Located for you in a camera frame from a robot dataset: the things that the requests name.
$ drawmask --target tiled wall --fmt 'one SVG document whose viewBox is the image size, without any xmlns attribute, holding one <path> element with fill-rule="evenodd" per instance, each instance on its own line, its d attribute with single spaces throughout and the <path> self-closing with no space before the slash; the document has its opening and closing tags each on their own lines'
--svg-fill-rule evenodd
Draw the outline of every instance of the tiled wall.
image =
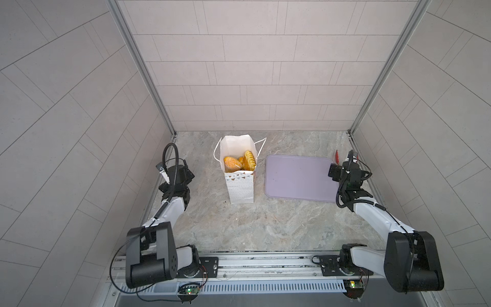
<svg viewBox="0 0 491 307">
<path fill-rule="evenodd" d="M 385 204 L 437 242 L 446 306 L 491 306 L 491 1 L 433 0 L 355 132 Z"/>
<path fill-rule="evenodd" d="M 88 306 L 170 132 L 104 0 L 0 16 L 0 305 Z"/>
<path fill-rule="evenodd" d="M 178 131 L 348 129 L 415 3 L 119 1 Z"/>
</svg>

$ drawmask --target pastry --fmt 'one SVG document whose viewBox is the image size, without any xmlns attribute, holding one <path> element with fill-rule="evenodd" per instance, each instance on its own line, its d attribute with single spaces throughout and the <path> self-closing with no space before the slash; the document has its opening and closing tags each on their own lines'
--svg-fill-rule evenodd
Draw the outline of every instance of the pastry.
<svg viewBox="0 0 491 307">
<path fill-rule="evenodd" d="M 256 168 L 256 160 L 252 152 L 246 150 L 244 153 L 244 170 L 254 170 Z"/>
<path fill-rule="evenodd" d="M 243 165 L 239 162 L 239 160 L 232 157 L 223 158 L 223 163 L 225 164 L 225 172 L 233 173 L 235 171 L 241 170 Z"/>
</svg>

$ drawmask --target white rope handle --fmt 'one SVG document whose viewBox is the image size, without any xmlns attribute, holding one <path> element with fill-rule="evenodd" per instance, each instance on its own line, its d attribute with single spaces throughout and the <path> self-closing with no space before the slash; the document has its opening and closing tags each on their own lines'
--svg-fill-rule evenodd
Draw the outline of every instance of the white rope handle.
<svg viewBox="0 0 491 307">
<path fill-rule="evenodd" d="M 217 148 L 218 148 L 218 145 L 220 144 L 220 142 L 221 142 L 221 138 L 218 140 L 218 143 L 217 143 L 217 145 L 215 146 L 215 150 L 213 151 L 213 158 L 215 158 L 215 160 L 217 160 L 218 162 L 220 162 L 220 160 L 218 160 L 218 159 L 216 158 L 216 156 L 215 156 L 215 152 L 217 151 Z"/>
<path fill-rule="evenodd" d="M 255 145 L 255 144 L 257 144 L 257 143 L 259 143 L 259 142 L 263 142 L 263 144 L 261 145 L 261 149 L 259 149 L 259 152 L 257 153 L 257 157 L 258 157 L 258 158 L 259 158 L 259 155 L 261 154 L 261 150 L 263 150 L 264 144 L 266 143 L 266 139 L 267 139 L 267 138 L 264 138 L 264 139 L 262 139 L 262 140 L 259 140 L 259 141 L 257 141 L 257 142 L 254 142 L 254 145 Z"/>
</svg>

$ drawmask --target white paper bag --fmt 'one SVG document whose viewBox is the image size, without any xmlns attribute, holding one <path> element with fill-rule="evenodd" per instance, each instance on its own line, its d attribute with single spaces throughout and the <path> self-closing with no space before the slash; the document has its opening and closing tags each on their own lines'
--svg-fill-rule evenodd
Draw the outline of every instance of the white paper bag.
<svg viewBox="0 0 491 307">
<path fill-rule="evenodd" d="M 261 145 L 259 152 L 257 152 L 256 143 L 259 142 L 263 142 L 263 144 Z M 220 162 L 220 167 L 225 176 L 225 182 L 227 183 L 231 204 L 254 202 L 254 175 L 256 174 L 257 165 L 259 164 L 257 158 L 261 154 L 265 142 L 266 138 L 254 142 L 250 135 L 246 134 L 243 136 L 224 136 L 215 146 L 213 157 Z M 218 145 L 220 145 L 220 159 L 217 159 L 215 156 Z M 233 173 L 226 173 L 223 158 L 233 157 L 238 159 L 244 155 L 246 150 L 252 152 L 256 161 L 256 168 L 254 171 L 238 170 Z"/>
</svg>

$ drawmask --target metal corner post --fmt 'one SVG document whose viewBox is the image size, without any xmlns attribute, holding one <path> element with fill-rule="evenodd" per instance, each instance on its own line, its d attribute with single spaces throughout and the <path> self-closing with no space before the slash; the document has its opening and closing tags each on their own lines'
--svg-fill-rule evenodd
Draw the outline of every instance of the metal corner post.
<svg viewBox="0 0 491 307">
<path fill-rule="evenodd" d="M 128 50 L 130 51 L 132 58 L 135 60 L 136 67 L 141 73 L 143 82 L 145 82 L 145 85 L 148 91 L 150 92 L 150 95 L 152 96 L 155 104 L 157 105 L 157 108 L 159 109 L 162 117 L 164 118 L 165 123 L 169 127 L 171 134 L 175 136 L 176 131 L 172 126 L 172 122 L 170 121 L 167 112 L 165 111 L 162 99 L 160 99 L 157 89 L 155 88 L 155 85 L 152 82 L 150 73 L 148 72 L 148 69 L 145 66 L 145 61 L 143 60 L 143 57 L 141 56 L 141 53 L 138 50 L 138 47 L 136 46 L 136 42 L 133 39 L 133 36 L 131 35 L 130 28 L 126 24 L 126 20 L 124 19 L 123 14 L 121 13 L 121 9 L 119 8 L 119 4 L 117 2 L 118 0 L 106 0 L 109 11 L 111 12 L 114 20 L 116 21 L 116 25 L 119 28 L 121 35 L 123 36 L 123 39 L 126 43 L 126 46 L 128 47 Z"/>
<path fill-rule="evenodd" d="M 382 88 L 383 83 L 387 79 L 390 71 L 394 67 L 395 63 L 397 62 L 397 59 L 401 55 L 404 47 L 406 44 L 409 42 L 409 39 L 411 38 L 411 35 L 413 34 L 414 30 L 418 26 L 419 22 L 423 18 L 423 15 L 426 12 L 426 8 L 430 4 L 431 0 L 419 0 L 416 6 L 414 7 L 411 15 L 409 16 L 408 21 L 406 22 L 406 25 L 404 26 L 401 35 L 397 39 L 396 44 L 394 45 L 394 48 L 392 49 L 392 52 L 390 53 L 389 57 L 387 58 L 387 61 L 382 67 L 382 70 L 380 71 L 379 75 L 377 76 L 377 79 L 375 80 L 375 83 L 372 86 L 372 89 L 368 93 L 367 98 L 365 99 L 365 102 L 360 108 L 360 111 L 358 115 L 356 116 L 356 119 L 353 122 L 353 125 L 351 125 L 351 128 L 348 130 L 350 135 L 353 135 L 355 131 L 358 129 L 361 120 L 365 116 L 365 114 L 368 112 L 368 109 L 372 105 L 373 101 L 375 100 L 377 94 L 379 93 L 380 89 Z"/>
</svg>

